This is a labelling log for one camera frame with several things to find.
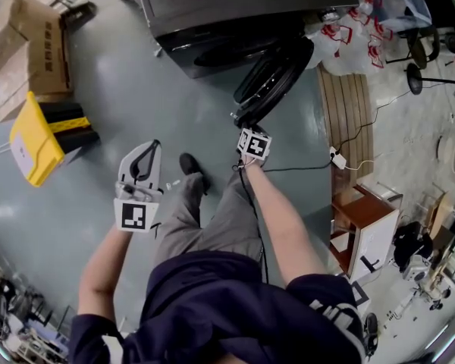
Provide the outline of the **dark grey washing machine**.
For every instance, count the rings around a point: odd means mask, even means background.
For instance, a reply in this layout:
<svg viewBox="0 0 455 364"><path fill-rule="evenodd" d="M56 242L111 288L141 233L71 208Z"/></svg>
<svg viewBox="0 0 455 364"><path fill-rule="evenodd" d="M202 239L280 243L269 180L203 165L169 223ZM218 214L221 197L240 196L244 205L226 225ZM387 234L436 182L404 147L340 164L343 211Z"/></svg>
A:
<svg viewBox="0 0 455 364"><path fill-rule="evenodd" d="M151 34L191 78L222 72L301 37L358 0L141 0Z"/></svg>

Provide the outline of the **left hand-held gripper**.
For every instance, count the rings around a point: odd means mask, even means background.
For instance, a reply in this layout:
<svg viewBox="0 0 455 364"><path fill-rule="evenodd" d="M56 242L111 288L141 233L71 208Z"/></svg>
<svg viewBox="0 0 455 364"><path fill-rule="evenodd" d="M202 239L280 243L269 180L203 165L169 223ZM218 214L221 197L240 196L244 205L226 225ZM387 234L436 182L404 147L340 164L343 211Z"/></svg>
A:
<svg viewBox="0 0 455 364"><path fill-rule="evenodd" d="M115 184L114 198L118 230L150 231L163 197L163 192L157 190L161 158L161 144L152 140L135 147L121 160L118 171L120 182Z"/></svg>

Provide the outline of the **white backpack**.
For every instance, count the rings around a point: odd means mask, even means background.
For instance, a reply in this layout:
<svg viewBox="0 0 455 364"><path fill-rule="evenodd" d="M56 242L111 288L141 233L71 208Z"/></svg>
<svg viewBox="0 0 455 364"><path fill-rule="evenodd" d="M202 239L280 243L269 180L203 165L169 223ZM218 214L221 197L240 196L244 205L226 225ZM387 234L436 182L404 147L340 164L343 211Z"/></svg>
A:
<svg viewBox="0 0 455 364"><path fill-rule="evenodd" d="M409 258L402 276L405 281L421 281L425 278L430 270L430 262L421 255L412 255Z"/></svg>

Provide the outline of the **black floor fan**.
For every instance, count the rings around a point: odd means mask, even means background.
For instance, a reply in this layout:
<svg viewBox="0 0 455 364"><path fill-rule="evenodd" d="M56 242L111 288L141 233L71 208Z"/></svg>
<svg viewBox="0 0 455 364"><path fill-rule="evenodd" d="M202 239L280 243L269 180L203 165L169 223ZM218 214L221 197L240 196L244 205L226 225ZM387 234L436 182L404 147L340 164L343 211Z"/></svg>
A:
<svg viewBox="0 0 455 364"><path fill-rule="evenodd" d="M425 88L425 83L431 83L436 85L455 85L455 80L441 79L441 78L427 78L423 77L421 70L417 67L416 64L410 63L407 66L406 72L406 81L409 87L410 92L413 95L419 95L422 90Z"/></svg>

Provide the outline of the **person's left black shoe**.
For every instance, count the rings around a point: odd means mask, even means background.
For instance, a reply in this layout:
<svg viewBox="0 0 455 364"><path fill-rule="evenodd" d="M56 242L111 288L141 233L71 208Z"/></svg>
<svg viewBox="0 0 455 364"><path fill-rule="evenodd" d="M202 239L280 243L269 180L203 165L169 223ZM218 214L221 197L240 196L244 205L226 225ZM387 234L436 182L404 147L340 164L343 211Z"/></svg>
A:
<svg viewBox="0 0 455 364"><path fill-rule="evenodd" d="M179 157L179 165L183 174L186 176L197 173L201 174L202 192L207 196L211 183L198 161L190 153L184 152Z"/></svg>

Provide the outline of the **person's navy shirt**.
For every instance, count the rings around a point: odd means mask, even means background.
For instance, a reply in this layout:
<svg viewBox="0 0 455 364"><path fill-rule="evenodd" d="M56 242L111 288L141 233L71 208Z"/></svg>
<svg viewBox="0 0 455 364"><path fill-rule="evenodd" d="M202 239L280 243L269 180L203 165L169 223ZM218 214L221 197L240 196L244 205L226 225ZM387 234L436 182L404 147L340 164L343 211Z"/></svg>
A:
<svg viewBox="0 0 455 364"><path fill-rule="evenodd" d="M150 275L138 329L121 337L121 364L363 364L362 322L347 280L304 275L265 284L257 262L198 251Z"/></svg>

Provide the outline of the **yellow plastic bin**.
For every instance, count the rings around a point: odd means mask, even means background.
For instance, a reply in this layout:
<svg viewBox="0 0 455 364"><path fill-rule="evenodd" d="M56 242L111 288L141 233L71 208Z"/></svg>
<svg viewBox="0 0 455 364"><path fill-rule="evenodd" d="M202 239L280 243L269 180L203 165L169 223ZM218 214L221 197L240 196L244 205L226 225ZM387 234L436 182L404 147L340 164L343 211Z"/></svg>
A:
<svg viewBox="0 0 455 364"><path fill-rule="evenodd" d="M31 91L11 127L9 144L20 172L34 187L64 162L64 151Z"/></svg>

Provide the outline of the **clear plastic storage bag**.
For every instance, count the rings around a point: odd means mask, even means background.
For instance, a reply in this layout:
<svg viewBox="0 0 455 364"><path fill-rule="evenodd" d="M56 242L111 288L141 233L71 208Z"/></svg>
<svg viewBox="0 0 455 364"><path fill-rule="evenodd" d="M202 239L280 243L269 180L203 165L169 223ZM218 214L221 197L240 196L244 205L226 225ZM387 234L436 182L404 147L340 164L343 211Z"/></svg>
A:
<svg viewBox="0 0 455 364"><path fill-rule="evenodd" d="M432 18L425 0L401 0L397 4L396 30L404 31L432 25Z"/></svg>

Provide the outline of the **black hand trolley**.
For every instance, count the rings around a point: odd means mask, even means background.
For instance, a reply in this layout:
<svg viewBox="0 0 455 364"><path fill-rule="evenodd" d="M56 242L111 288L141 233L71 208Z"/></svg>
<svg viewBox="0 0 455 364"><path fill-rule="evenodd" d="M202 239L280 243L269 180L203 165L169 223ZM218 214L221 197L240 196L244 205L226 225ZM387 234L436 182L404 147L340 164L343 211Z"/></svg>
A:
<svg viewBox="0 0 455 364"><path fill-rule="evenodd" d="M61 13L64 26L71 32L80 29L84 24L96 16L97 7L94 3L86 0L85 2L73 2L71 0L54 0L66 7Z"/></svg>

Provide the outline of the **person's right forearm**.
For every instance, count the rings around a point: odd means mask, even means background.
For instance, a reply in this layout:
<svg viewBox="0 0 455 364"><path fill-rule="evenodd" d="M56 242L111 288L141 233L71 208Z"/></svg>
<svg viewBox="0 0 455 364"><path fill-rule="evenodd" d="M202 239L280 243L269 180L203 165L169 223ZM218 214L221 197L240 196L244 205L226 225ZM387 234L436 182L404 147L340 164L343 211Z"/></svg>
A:
<svg viewBox="0 0 455 364"><path fill-rule="evenodd" d="M246 155L240 160L258 201L283 282L289 284L305 275L325 275L326 267L289 199L268 179L258 160Z"/></svg>

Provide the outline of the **pile of white plastic bags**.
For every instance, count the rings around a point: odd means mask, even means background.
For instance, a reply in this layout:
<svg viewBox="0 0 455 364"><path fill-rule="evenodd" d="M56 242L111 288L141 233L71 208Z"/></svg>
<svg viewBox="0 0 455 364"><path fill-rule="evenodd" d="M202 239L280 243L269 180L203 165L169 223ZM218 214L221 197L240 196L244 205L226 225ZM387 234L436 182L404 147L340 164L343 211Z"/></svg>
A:
<svg viewBox="0 0 455 364"><path fill-rule="evenodd" d="M358 6L330 24L307 25L306 38L314 44L308 69L321 64L335 76L382 71L384 47L394 38L394 31L375 14L381 3L382 0L359 0Z"/></svg>

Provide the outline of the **white power strip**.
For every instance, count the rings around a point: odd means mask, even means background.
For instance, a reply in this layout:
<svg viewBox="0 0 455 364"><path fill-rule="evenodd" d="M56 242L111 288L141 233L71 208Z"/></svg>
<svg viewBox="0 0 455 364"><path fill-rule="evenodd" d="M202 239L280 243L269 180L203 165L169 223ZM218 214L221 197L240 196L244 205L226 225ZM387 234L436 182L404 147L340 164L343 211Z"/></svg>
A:
<svg viewBox="0 0 455 364"><path fill-rule="evenodd" d="M346 168L347 160L333 146L331 146L329 149L329 155L330 155L331 163L334 166L336 166L337 168L339 168L341 170L344 170Z"/></svg>

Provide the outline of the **white brown cabinet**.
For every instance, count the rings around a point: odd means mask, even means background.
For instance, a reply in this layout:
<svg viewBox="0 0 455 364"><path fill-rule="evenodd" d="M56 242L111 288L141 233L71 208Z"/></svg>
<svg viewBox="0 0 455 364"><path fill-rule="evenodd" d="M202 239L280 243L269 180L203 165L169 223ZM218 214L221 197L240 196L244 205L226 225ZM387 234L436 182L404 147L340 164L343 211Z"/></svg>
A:
<svg viewBox="0 0 455 364"><path fill-rule="evenodd" d="M356 199L341 203L332 202L334 229L329 249L350 282L369 275L360 261L365 256L370 262L379 259L378 269L384 266L400 211L386 199L356 185Z"/></svg>

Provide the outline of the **round black machine door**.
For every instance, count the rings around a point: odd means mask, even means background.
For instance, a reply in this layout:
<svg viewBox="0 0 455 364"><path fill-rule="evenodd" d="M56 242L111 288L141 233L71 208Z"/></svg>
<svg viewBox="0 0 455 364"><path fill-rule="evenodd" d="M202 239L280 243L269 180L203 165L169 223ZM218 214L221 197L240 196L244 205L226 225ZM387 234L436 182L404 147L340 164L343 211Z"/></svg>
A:
<svg viewBox="0 0 455 364"><path fill-rule="evenodd" d="M255 63L234 93L237 111L251 113L251 127L290 91L309 64L314 49L311 39L300 36L268 50Z"/></svg>

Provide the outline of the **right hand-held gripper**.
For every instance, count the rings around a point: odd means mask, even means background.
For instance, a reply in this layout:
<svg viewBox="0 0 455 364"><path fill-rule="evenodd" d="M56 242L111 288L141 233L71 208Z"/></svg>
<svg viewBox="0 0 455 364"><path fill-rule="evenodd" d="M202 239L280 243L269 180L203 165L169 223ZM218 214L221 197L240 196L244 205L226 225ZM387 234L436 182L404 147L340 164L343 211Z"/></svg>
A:
<svg viewBox="0 0 455 364"><path fill-rule="evenodd" d="M265 161L268 158L272 138L263 130L251 128L251 113L237 111L231 115L234 125L241 129L237 142L237 151L242 162Z"/></svg>

